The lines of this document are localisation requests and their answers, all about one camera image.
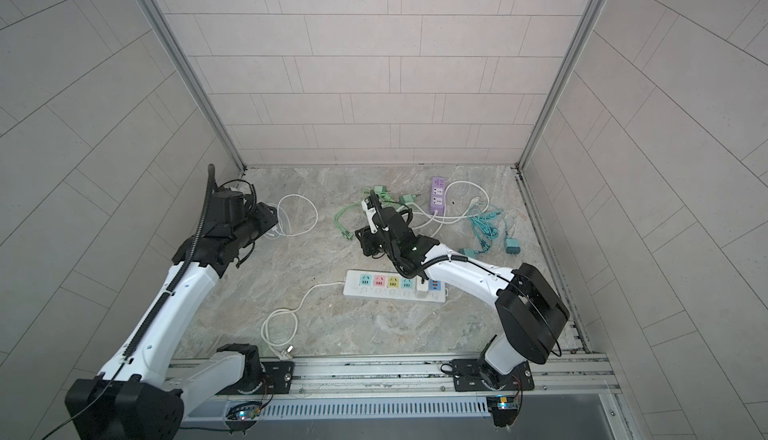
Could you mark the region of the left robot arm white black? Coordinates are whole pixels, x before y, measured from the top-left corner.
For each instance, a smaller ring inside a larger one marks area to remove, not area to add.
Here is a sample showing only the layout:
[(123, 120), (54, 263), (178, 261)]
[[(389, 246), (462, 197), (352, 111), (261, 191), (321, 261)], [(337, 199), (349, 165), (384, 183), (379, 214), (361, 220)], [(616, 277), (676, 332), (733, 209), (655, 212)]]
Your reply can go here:
[(241, 250), (277, 224), (276, 208), (258, 201), (255, 190), (218, 184), (208, 165), (196, 230), (173, 256), (151, 306), (100, 372), (76, 380), (65, 396), (79, 438), (172, 439), (189, 413), (220, 392), (274, 392), (252, 344), (226, 344), (175, 380), (167, 370), (204, 298), (230, 265), (245, 261)]

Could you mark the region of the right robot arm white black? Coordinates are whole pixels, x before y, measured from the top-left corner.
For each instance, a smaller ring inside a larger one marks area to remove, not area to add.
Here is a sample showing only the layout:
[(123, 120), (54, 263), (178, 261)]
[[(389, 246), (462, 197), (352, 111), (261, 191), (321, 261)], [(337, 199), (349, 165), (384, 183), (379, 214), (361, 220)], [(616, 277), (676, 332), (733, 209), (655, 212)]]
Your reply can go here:
[(449, 248), (411, 228), (413, 211), (384, 206), (372, 192), (361, 202), (367, 225), (356, 230), (363, 254), (385, 255), (403, 278), (439, 281), (495, 308), (503, 328), (484, 347), (469, 374), (491, 390), (502, 390), (525, 363), (543, 365), (560, 357), (559, 337), (570, 318), (564, 301), (542, 273), (523, 263), (502, 268)]

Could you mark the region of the white charger with black cable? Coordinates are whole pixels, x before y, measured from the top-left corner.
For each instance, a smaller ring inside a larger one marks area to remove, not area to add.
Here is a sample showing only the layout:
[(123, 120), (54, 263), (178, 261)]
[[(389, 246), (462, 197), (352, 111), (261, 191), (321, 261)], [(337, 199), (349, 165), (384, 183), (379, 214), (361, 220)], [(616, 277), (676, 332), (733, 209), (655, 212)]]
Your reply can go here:
[(428, 292), (430, 290), (430, 280), (428, 278), (416, 276), (415, 284), (418, 292)]

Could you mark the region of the white multicolour power strip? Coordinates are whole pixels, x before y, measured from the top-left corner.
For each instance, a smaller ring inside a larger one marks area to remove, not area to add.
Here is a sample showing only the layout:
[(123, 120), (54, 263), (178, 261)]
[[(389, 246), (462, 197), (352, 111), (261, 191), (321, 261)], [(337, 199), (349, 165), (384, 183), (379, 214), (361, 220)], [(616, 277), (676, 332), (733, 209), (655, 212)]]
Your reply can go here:
[(428, 292), (416, 290), (415, 277), (405, 278), (395, 272), (348, 270), (343, 294), (353, 298), (444, 303), (446, 288), (440, 281), (430, 280)]

